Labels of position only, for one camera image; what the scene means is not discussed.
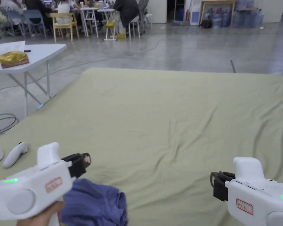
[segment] concrete floor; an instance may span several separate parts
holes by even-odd
[[[263,30],[254,29],[200,29],[197,26],[170,26],[154,24],[153,31],[141,39],[103,41],[81,37],[66,43],[67,50],[50,61],[51,92],[57,93],[83,71],[91,67],[118,67],[134,69],[175,70],[190,72],[262,73],[283,75],[283,18],[279,24],[266,24]],[[21,37],[5,37],[0,43],[21,40]],[[27,38],[27,44],[54,43]],[[45,65],[32,71],[45,87]],[[16,75],[20,81],[24,76]],[[35,84],[28,88],[42,102],[46,96]],[[38,104],[29,99],[29,113]],[[0,113],[13,113],[24,118],[24,91],[8,76],[0,75]],[[0,122],[0,128],[11,120]]]

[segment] mattress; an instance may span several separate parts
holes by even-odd
[[[129,225],[240,225],[213,197],[210,173],[234,173],[236,156],[253,156],[283,183],[283,76],[91,68],[0,148],[19,142],[29,152],[9,169],[0,162],[0,179],[58,142],[61,157],[90,153],[83,178],[125,192]]]

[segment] blue chair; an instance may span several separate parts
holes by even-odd
[[[29,33],[30,33],[30,37],[32,37],[32,33],[31,33],[31,28],[30,26],[32,26],[32,28],[34,30],[36,26],[40,27],[41,25],[43,26],[43,32],[44,32],[44,36],[45,36],[45,40],[47,39],[46,37],[46,30],[45,30],[45,25],[44,25],[44,21],[43,21],[43,17],[42,14],[40,13],[39,10],[33,9],[33,10],[26,10],[23,12],[23,15],[27,21],[28,24],[28,29],[29,29]],[[33,23],[30,19],[40,19],[41,21],[39,23]]]
[[[14,24],[13,19],[20,20],[20,23],[18,24],[18,26],[19,26],[22,36],[26,38],[23,17],[17,11],[7,11],[7,18],[8,18],[8,21],[11,23],[11,29],[12,29],[14,36],[15,36],[15,31],[14,31],[14,26],[13,26]]]

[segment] black bag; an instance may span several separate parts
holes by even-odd
[[[202,26],[203,28],[212,28],[213,21],[208,17],[207,20],[203,20],[202,23],[199,25],[199,27]]]

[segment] red-bordered label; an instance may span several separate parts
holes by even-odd
[[[86,155],[85,158],[84,158],[84,161],[90,163],[91,158],[88,155]]]
[[[251,204],[244,202],[240,199],[236,199],[236,203],[237,203],[237,208],[243,210],[244,212],[253,215],[254,214],[254,208]]]
[[[46,190],[47,193],[50,193],[53,190],[55,190],[56,188],[60,187],[62,184],[63,184],[62,178],[61,177],[57,177],[57,178],[49,181],[45,185],[45,190]]]

